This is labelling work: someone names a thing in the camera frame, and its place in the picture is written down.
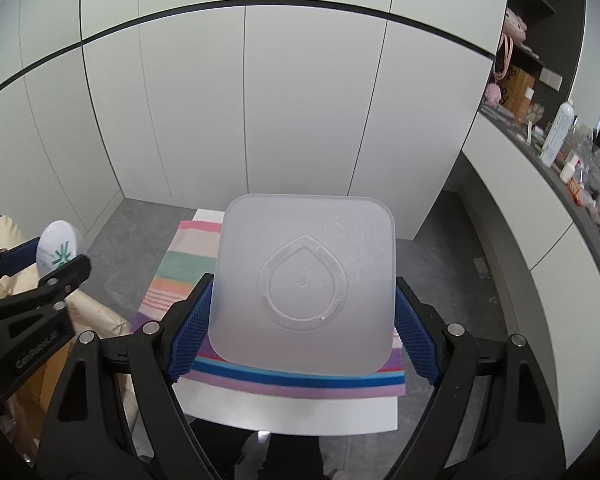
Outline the round white tin lid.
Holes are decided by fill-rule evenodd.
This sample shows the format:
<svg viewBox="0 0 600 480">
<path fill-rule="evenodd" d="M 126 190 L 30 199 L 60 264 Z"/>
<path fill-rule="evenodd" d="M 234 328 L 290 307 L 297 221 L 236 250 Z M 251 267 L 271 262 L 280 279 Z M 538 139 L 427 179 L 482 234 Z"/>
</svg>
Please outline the round white tin lid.
<svg viewBox="0 0 600 480">
<path fill-rule="evenodd" d="M 65 220 L 56 220 L 38 239 L 35 265 L 39 276 L 45 276 L 85 252 L 81 232 Z"/>
</svg>

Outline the cream padded chair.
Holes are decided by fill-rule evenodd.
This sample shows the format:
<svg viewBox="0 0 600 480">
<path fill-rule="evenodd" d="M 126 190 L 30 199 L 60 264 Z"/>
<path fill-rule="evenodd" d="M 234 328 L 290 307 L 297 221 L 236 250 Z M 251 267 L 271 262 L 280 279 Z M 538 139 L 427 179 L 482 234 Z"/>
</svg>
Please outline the cream padded chair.
<svg viewBox="0 0 600 480">
<path fill-rule="evenodd" d="M 122 316 L 79 291 L 91 265 L 70 252 L 70 261 L 41 274 L 36 257 L 45 238 L 25 240 L 11 218 L 0 217 L 0 416 L 29 384 L 40 397 L 35 414 L 52 405 L 70 344 L 90 330 L 109 338 L 130 332 Z"/>
</svg>

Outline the striped colourful towel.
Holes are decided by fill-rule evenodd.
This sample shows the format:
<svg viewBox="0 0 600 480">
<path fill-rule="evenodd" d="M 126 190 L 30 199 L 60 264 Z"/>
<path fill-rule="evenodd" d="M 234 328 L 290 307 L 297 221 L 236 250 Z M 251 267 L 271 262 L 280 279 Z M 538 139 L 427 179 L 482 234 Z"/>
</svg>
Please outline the striped colourful towel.
<svg viewBox="0 0 600 480">
<path fill-rule="evenodd" d="M 150 320 L 161 320 L 172 304 L 185 299 L 204 274 L 213 271 L 221 229 L 219 221 L 180 223 L 134 318 L 136 330 Z M 320 308 L 326 308 L 329 300 L 349 297 L 350 281 L 332 251 L 309 235 L 296 236 L 266 258 L 256 281 L 248 286 L 248 292 L 257 299 L 257 319 L 245 326 L 227 327 L 227 333 L 237 336 L 237 347 L 218 353 L 207 332 L 188 373 L 213 372 L 213 363 L 220 361 L 222 376 L 261 384 L 360 388 L 362 380 L 368 377 L 372 386 L 390 385 L 389 378 L 373 376 L 377 370 L 351 372 L 343 356 L 328 356 L 327 350 L 342 351 L 344 347 L 339 342 L 324 341 L 320 328 L 294 332 L 284 321 L 273 318 L 292 300 L 306 304 L 309 293 L 317 286 L 324 289 L 317 301 Z"/>
</svg>

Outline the small white bottle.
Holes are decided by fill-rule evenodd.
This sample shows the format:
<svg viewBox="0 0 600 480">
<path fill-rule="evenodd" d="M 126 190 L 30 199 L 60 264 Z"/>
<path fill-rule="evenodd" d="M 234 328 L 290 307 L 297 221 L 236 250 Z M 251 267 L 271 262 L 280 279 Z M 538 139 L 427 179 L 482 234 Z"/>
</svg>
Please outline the small white bottle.
<svg viewBox="0 0 600 480">
<path fill-rule="evenodd" d="M 572 179 L 574 173 L 576 172 L 578 163 L 579 156 L 577 154 L 572 155 L 570 159 L 566 160 L 565 165 L 562 167 L 562 171 L 559 174 L 562 182 L 568 183 Z"/>
</svg>

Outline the tall white spray bottle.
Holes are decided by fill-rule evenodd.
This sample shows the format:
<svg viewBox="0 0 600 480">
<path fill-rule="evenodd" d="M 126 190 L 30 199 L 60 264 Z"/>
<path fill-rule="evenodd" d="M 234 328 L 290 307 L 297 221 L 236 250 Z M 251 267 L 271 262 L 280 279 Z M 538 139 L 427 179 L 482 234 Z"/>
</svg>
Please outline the tall white spray bottle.
<svg viewBox="0 0 600 480">
<path fill-rule="evenodd" d="M 553 166 L 554 161 L 558 155 L 558 152 L 564 144 L 565 138 L 573 125 L 574 108 L 572 99 L 568 99 L 566 102 L 560 104 L 554 122 L 550 125 L 545 142 L 542 146 L 540 153 L 540 161 L 546 168 Z"/>
</svg>

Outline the brown cardboard shelf box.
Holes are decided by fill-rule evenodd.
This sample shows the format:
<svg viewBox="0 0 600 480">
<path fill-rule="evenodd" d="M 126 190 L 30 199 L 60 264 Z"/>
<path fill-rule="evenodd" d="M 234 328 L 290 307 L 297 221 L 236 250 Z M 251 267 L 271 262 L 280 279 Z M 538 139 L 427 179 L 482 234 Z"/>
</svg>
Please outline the brown cardboard shelf box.
<svg viewBox="0 0 600 480">
<path fill-rule="evenodd" d="M 498 82 L 501 89 L 501 106 L 516 113 L 527 89 L 534 89 L 534 85 L 535 78 L 531 74 L 516 65 L 509 66 L 506 75 Z"/>
</svg>

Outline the pink plush toy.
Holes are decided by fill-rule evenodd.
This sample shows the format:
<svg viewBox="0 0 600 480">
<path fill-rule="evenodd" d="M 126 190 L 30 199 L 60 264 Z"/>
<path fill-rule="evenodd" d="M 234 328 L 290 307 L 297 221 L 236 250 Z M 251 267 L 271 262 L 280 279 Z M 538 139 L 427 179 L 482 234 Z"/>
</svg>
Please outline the pink plush toy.
<svg viewBox="0 0 600 480">
<path fill-rule="evenodd" d="M 500 40 L 498 40 L 498 50 L 503 50 L 503 61 L 501 68 L 494 64 L 490 82 L 486 85 L 484 100 L 486 105 L 497 107 L 502 97 L 502 92 L 498 83 L 507 75 L 510 60 L 513 56 L 515 46 L 521 46 L 526 40 L 528 26 L 524 20 L 509 8 L 505 11 L 504 24 L 501 31 Z"/>
</svg>

